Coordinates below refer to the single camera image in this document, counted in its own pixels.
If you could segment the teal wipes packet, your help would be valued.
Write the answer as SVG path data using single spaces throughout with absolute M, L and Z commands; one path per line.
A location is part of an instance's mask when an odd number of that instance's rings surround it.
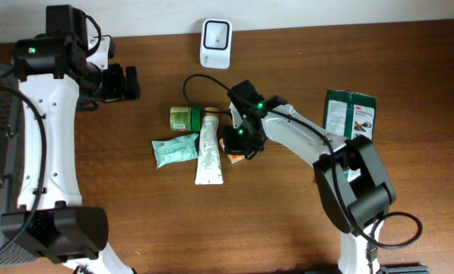
M 157 169 L 166 164 L 197 159 L 198 151 L 195 142 L 198 137 L 198 133 L 192 133 L 168 141 L 152 141 Z

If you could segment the green lidded jar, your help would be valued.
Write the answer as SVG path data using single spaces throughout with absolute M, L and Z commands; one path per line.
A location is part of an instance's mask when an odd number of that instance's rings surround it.
M 199 132 L 201 111 L 192 107 L 170 108 L 170 129 L 172 131 Z

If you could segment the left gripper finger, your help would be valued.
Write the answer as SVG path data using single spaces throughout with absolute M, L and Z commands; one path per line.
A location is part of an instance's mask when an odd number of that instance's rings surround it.
M 135 66 L 125 68 L 126 91 L 124 97 L 126 100 L 139 100 L 141 96 L 141 87 L 138 83 L 138 73 Z
M 111 103 L 125 99 L 125 76 L 123 67 L 119 64 L 112 64 L 103 71 L 103 102 Z

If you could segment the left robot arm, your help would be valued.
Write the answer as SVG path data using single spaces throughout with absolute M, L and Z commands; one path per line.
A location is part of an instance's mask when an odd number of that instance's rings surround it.
M 130 273 L 109 243 L 106 212 L 82 203 L 75 169 L 75 114 L 137 100 L 133 66 L 112 63 L 115 45 L 70 5 L 46 9 L 46 30 L 13 52 L 24 111 L 24 173 L 17 211 L 2 216 L 11 243 L 78 273 Z

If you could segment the white tube with tan cap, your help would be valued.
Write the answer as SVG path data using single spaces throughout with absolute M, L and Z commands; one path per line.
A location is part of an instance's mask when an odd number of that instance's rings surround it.
M 220 152 L 218 147 L 217 127 L 219 109 L 206 107 L 202 117 L 198 145 L 198 165 L 195 176 L 196 185 L 221 185 L 224 183 Z

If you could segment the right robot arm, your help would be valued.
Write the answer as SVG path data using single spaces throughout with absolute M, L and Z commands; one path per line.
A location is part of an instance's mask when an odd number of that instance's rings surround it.
M 284 98 L 265 98 L 250 81 L 228 89 L 233 123 L 224 128 L 225 151 L 254 158 L 277 142 L 313 168 L 322 207 L 341 233 L 339 273 L 379 273 L 379 233 L 395 190 L 378 151 L 366 136 L 328 133 Z

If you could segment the green gloves package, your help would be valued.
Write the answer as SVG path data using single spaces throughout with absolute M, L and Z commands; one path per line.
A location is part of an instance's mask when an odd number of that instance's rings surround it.
M 325 131 L 354 139 L 373 139 L 376 98 L 353 91 L 327 90 L 323 127 Z

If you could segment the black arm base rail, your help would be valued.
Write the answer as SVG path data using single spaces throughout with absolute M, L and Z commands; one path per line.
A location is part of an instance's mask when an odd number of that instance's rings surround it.
M 429 268 L 423 265 L 411 266 L 381 266 L 378 273 L 381 274 L 430 274 Z M 341 274 L 340 270 L 310 270 L 304 274 Z

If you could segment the orange snack packet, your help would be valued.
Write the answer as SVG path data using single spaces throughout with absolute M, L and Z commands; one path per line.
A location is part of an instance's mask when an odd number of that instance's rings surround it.
M 224 140 L 223 139 L 219 140 L 219 145 L 222 148 L 222 150 L 224 152 L 226 152 L 226 148 L 225 148 L 225 144 L 224 144 Z M 238 163 L 238 162 L 244 160 L 245 156 L 244 155 L 230 155 L 230 154 L 227 154 L 227 158 L 229 159 L 231 164 L 235 164 L 235 163 Z

